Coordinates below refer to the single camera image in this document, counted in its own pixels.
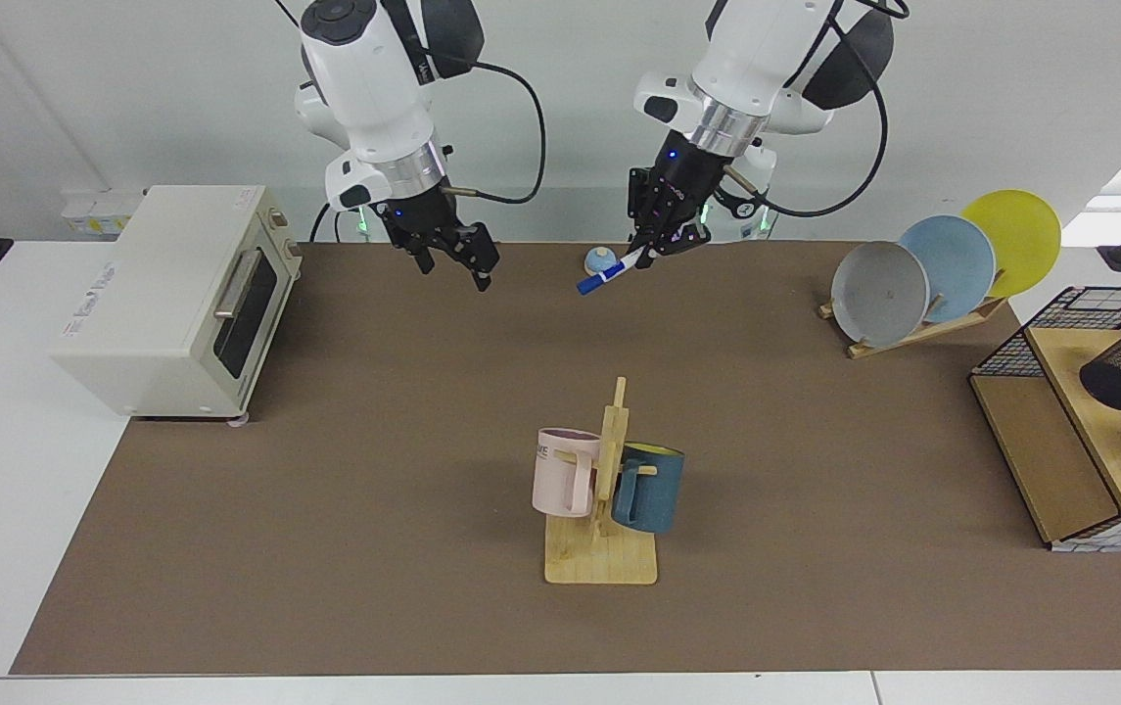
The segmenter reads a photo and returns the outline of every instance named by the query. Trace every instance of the wooden mug stand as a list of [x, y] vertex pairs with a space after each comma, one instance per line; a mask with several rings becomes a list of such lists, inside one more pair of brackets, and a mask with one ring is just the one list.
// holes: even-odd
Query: wooden mug stand
[[[1000, 277], [1003, 276], [1003, 269], [994, 272], [994, 281], [1000, 281]], [[935, 296], [930, 303], [930, 307], [926, 308], [926, 315], [930, 315], [933, 309], [935, 309], [944, 299], [942, 294]], [[873, 347], [869, 344], [869, 341], [859, 340], [854, 344], [847, 345], [846, 356], [852, 360], [860, 360], [861, 358], [869, 358], [870, 355], [878, 355], [878, 353], [886, 353], [887, 350], [895, 350], [896, 347], [905, 347], [916, 343], [923, 343], [925, 340], [932, 340], [934, 337], [939, 337], [939, 335], [946, 335], [948, 333], [954, 333], [957, 330], [966, 330], [971, 326], [976, 326], [978, 324], [985, 324], [989, 322], [991, 316], [994, 316], [995, 312], [1003, 308], [1003, 305], [1008, 303], [1008, 298], [986, 298], [982, 303], [973, 308], [972, 312], [963, 317], [955, 318], [954, 322], [945, 322], [945, 324], [927, 324], [923, 322], [921, 325], [917, 326], [917, 330], [912, 331], [899, 343], [895, 345], [887, 345], [887, 347]], [[834, 317], [834, 299], [831, 298], [828, 303], [823, 304], [819, 308], [816, 308], [816, 315], [827, 318]]]
[[[586, 517], [547, 517], [544, 575], [557, 585], [652, 585], [658, 577], [655, 535], [613, 521], [611, 504], [629, 428], [626, 378], [617, 378], [613, 405], [604, 407], [595, 464], [595, 505]], [[654, 474], [645, 465], [640, 474]]]

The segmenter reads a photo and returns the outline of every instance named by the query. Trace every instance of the plate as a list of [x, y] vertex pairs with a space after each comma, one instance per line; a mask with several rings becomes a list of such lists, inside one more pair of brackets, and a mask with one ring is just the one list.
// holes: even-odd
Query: plate
[[990, 295], [995, 298], [1030, 289], [1060, 254], [1060, 219], [1043, 197], [1029, 191], [995, 191], [961, 213], [990, 238], [995, 268], [1003, 269]]
[[926, 322], [945, 324], [976, 308], [994, 280], [994, 249], [981, 228], [960, 215], [933, 215], [909, 228], [900, 247], [912, 252], [930, 280], [930, 300], [939, 303]]
[[852, 250], [839, 263], [830, 291], [839, 327], [872, 347], [908, 337], [930, 304], [926, 268], [895, 242], [865, 242]]

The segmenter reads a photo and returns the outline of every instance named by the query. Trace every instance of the oven handle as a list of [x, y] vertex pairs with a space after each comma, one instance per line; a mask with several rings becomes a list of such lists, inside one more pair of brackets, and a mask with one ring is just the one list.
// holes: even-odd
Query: oven handle
[[251, 289], [251, 280], [256, 278], [256, 269], [265, 259], [265, 253], [260, 250], [251, 250], [238, 256], [234, 265], [234, 273], [229, 277], [229, 285], [225, 285], [225, 293], [221, 294], [221, 300], [216, 304], [215, 317], [221, 321], [229, 321], [242, 312], [247, 293]]

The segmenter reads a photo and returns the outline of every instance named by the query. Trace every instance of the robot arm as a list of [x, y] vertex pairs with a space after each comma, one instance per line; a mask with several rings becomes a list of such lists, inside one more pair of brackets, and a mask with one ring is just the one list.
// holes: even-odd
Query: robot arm
[[[860, 58], [840, 49], [831, 22]], [[732, 213], [748, 211], [731, 196], [739, 186], [726, 169], [745, 158], [771, 174], [776, 157], [760, 136], [819, 132], [834, 109], [869, 93], [856, 62], [881, 75], [893, 44], [891, 15], [877, 0], [717, 0], [707, 36], [689, 76], [647, 74], [637, 90], [638, 111], [669, 129], [655, 164], [630, 170], [629, 251], [645, 251], [639, 268], [711, 240], [700, 213], [713, 195]]]
[[[344, 148], [326, 168], [328, 204], [372, 206], [390, 243], [423, 273], [438, 249], [488, 289], [499, 251], [484, 224], [466, 226], [456, 214], [447, 149], [421, 94], [423, 84], [465, 73], [478, 58], [483, 33], [471, 0], [317, 0], [299, 26], [313, 83], [299, 86], [296, 111]], [[426, 40], [441, 58], [426, 55]]]

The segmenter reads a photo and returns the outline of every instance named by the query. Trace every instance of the pink mug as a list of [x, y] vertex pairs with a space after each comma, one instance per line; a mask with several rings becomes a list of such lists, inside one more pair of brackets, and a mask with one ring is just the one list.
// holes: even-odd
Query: pink mug
[[554, 517], [590, 514], [597, 458], [596, 434], [566, 428], [541, 429], [534, 460], [534, 508]]

